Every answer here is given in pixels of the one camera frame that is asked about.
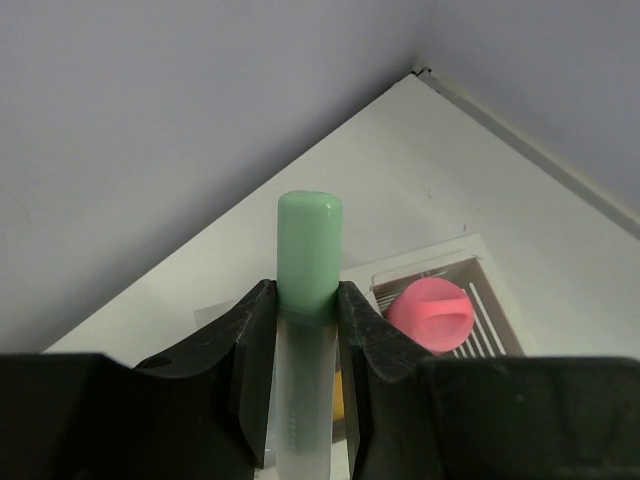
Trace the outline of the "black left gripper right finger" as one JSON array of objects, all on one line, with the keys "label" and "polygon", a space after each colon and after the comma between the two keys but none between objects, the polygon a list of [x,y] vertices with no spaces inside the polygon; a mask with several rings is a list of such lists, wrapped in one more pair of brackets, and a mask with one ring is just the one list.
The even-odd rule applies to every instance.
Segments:
[{"label": "black left gripper right finger", "polygon": [[635,479],[639,364],[431,355],[357,286],[337,292],[354,479]]}]

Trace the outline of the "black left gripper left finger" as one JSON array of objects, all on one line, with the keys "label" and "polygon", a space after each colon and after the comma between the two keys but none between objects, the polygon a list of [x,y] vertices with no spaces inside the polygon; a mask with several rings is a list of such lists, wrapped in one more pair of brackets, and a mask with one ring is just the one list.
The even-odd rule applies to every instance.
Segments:
[{"label": "black left gripper left finger", "polygon": [[135,367],[1,358],[5,479],[250,479],[264,464],[276,285]]}]

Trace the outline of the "orange highlighter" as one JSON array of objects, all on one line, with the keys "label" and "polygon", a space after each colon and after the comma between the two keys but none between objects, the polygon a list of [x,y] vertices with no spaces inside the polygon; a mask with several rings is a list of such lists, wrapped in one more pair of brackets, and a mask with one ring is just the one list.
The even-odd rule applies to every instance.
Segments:
[{"label": "orange highlighter", "polygon": [[334,376],[333,392],[333,422],[337,423],[345,418],[342,372],[337,371]]}]

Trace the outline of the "green highlighter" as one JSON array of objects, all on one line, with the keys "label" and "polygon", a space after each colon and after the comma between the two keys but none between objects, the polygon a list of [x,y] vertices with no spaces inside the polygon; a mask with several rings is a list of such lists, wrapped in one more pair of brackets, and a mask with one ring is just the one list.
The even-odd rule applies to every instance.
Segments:
[{"label": "green highlighter", "polygon": [[343,205],[291,191],[278,201],[276,473],[327,479],[331,471],[337,289]]}]

